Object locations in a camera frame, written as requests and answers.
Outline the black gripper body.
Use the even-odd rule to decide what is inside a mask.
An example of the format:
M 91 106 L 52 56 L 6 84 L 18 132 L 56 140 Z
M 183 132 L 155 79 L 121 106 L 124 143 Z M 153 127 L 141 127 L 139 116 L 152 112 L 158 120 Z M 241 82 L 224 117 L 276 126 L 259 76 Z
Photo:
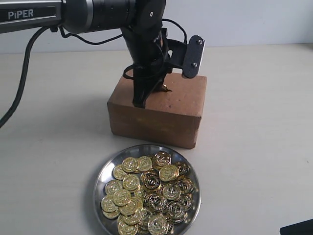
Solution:
M 122 27 L 133 64 L 126 67 L 124 78 L 165 78 L 171 70 L 166 66 L 168 43 L 162 22 L 150 28 Z

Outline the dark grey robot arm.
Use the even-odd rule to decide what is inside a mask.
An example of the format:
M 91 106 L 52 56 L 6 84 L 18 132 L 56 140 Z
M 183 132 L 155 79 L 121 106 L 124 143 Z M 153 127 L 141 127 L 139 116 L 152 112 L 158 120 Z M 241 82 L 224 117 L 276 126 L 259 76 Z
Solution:
M 133 105 L 145 108 L 166 75 L 164 0 L 2 0 L 1 33 L 63 27 L 72 34 L 120 29 L 133 64 Z

